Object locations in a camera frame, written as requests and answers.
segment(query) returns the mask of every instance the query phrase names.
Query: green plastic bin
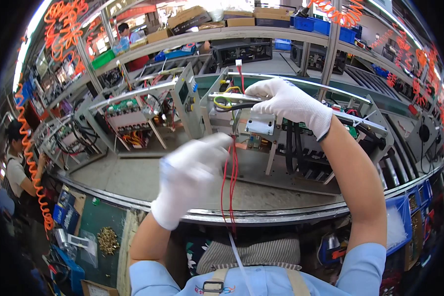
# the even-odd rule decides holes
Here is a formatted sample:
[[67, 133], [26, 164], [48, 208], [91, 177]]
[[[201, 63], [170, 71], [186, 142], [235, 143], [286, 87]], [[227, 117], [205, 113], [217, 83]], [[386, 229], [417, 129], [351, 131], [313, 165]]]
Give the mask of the green plastic bin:
[[94, 70], [97, 70], [106, 63], [112, 61], [114, 58], [115, 58], [115, 53], [113, 52], [112, 49], [109, 49], [100, 56], [98, 56], [94, 61], [92, 61], [92, 66], [94, 67]]

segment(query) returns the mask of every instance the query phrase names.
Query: black hair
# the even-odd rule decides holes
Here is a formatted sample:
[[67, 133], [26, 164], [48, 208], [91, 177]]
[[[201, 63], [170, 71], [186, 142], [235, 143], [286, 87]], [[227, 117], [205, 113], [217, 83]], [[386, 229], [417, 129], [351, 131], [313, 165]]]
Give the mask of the black hair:
[[123, 31], [125, 31], [126, 29], [129, 29], [130, 27], [128, 27], [127, 23], [122, 23], [118, 26], [118, 32], [119, 33], [123, 33]]
[[12, 143], [12, 140], [21, 140], [24, 138], [24, 134], [20, 134], [20, 128], [22, 124], [18, 120], [14, 119], [8, 127], [5, 129], [5, 134], [8, 139], [8, 144]]

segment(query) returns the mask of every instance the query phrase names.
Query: green work mat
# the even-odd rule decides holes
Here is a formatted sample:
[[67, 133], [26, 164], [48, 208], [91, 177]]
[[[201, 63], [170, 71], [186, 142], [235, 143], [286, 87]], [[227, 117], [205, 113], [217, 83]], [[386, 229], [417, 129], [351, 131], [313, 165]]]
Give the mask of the green work mat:
[[[86, 197], [84, 212], [82, 214], [82, 221], [79, 229], [79, 236], [82, 236], [80, 231], [85, 230], [94, 234], [95, 238], [97, 239], [97, 234], [100, 232], [102, 227], [111, 227], [117, 234], [118, 243], [121, 243], [125, 217], [126, 210], [106, 204], [102, 200], [98, 205], [93, 205], [92, 197]], [[92, 264], [82, 260], [80, 257], [81, 252], [83, 252], [83, 250], [79, 250], [77, 252], [76, 264], [80, 265], [84, 269], [86, 273], [85, 279], [101, 285], [116, 288], [118, 256], [120, 255], [120, 249], [114, 251], [115, 255], [104, 255], [102, 254], [102, 251], [100, 251], [98, 245], [97, 268], [94, 268]]]

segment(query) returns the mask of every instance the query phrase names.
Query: striped fabric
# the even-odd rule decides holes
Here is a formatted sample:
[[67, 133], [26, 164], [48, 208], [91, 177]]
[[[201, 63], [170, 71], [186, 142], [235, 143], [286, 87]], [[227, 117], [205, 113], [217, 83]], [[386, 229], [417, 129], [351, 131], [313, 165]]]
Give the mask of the striped fabric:
[[[286, 269], [301, 270], [299, 239], [289, 235], [279, 240], [255, 243], [247, 247], [237, 247], [244, 266], [270, 265]], [[197, 264], [197, 273], [205, 274], [216, 269], [238, 267], [232, 247], [213, 241]]]

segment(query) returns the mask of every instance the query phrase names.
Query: light blue shirt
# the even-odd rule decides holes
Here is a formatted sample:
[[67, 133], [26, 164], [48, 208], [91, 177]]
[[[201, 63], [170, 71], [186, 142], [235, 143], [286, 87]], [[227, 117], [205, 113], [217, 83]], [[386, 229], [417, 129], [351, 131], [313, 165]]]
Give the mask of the light blue shirt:
[[[346, 256], [336, 286], [300, 272], [312, 296], [375, 295], [380, 290], [385, 269], [386, 249], [377, 243], [356, 246]], [[255, 296], [289, 296], [293, 289], [286, 270], [278, 266], [245, 267]], [[180, 290], [166, 268], [155, 261], [140, 261], [130, 266], [131, 296], [195, 296], [203, 295], [204, 281], [213, 272], [190, 278]], [[224, 281], [221, 295], [248, 296], [248, 288], [239, 268], [232, 268]]]

